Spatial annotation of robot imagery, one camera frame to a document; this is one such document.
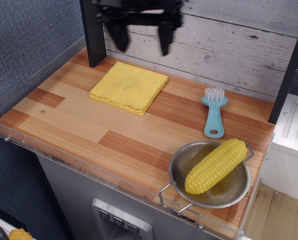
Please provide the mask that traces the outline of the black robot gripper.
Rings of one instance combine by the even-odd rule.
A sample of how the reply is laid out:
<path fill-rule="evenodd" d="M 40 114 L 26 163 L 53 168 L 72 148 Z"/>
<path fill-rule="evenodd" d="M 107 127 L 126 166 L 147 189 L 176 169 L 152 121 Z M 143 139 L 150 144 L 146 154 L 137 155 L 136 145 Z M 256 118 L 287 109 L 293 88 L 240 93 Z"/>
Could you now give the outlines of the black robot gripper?
<path fill-rule="evenodd" d="M 126 52 L 127 26 L 158 26 L 162 55 L 169 53 L 175 27 L 182 24 L 182 0 L 92 0 L 100 8 L 97 18 L 104 23 L 116 47 Z"/>

